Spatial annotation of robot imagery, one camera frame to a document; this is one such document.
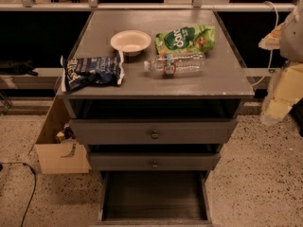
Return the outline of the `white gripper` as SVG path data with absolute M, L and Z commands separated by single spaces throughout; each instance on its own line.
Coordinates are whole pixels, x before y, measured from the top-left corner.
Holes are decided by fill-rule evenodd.
M 272 76 L 262 104 L 260 121 L 272 126 L 281 122 L 303 98 L 303 0 L 294 7 L 284 24 L 279 24 L 261 39 L 258 47 L 265 50 L 280 48 L 280 55 L 291 61 Z

